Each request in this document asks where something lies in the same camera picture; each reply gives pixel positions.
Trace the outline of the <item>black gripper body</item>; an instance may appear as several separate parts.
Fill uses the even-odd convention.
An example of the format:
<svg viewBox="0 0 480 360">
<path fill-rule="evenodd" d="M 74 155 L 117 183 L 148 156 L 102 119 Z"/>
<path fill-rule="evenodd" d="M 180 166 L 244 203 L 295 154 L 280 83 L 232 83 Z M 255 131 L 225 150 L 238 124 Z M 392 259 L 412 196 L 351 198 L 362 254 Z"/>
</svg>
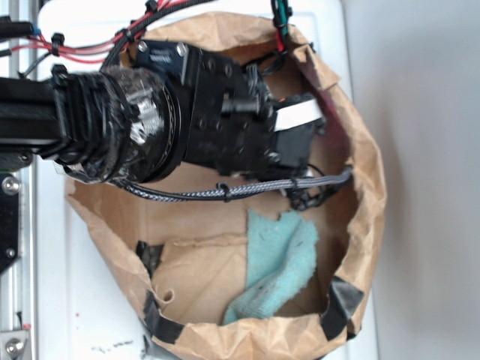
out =
<svg viewBox="0 0 480 360">
<path fill-rule="evenodd" d="M 148 72 L 164 123 L 154 140 L 155 177 L 183 162 L 223 176 L 307 173 L 322 118 L 312 94 L 276 100 L 257 66 L 180 42 L 141 41 L 135 67 Z"/>
</svg>

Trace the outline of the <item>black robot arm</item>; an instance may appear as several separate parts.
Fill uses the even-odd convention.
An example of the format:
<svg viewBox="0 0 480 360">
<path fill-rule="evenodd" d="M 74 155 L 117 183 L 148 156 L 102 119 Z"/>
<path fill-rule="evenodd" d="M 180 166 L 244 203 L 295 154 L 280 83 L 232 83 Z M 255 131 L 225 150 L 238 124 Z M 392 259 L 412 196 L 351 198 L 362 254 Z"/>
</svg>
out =
<svg viewBox="0 0 480 360">
<path fill-rule="evenodd" d="M 273 98 L 255 64 L 147 40 L 133 65 L 1 80 L 1 168 L 34 156 L 85 183 L 155 182 L 183 163 L 257 179 L 305 174 L 323 114 L 312 94 Z"/>
</svg>

